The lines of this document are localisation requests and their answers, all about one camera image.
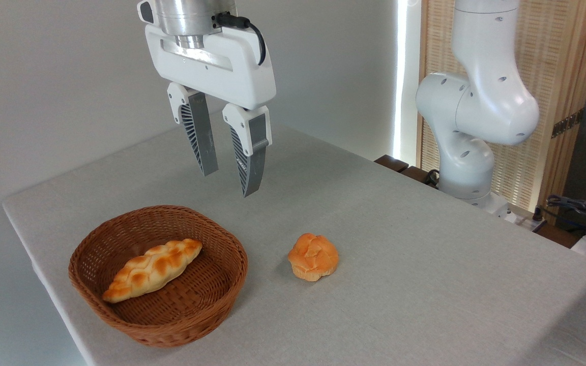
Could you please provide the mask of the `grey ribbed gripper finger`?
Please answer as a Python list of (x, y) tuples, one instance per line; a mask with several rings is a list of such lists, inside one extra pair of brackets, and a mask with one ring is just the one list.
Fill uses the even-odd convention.
[(167, 88), (175, 122), (182, 125), (204, 176), (218, 171), (210, 113), (205, 93), (176, 82)]
[(273, 144), (269, 109), (246, 110), (229, 103), (222, 114), (230, 125), (242, 192), (247, 197), (260, 188), (267, 146)]

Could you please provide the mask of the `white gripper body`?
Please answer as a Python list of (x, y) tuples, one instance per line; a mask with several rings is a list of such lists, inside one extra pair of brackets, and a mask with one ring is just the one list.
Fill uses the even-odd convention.
[(203, 49), (179, 46), (153, 25), (145, 26), (151, 58), (161, 77), (245, 109), (261, 107), (276, 95), (270, 56), (262, 65), (258, 36), (225, 27), (203, 36)]

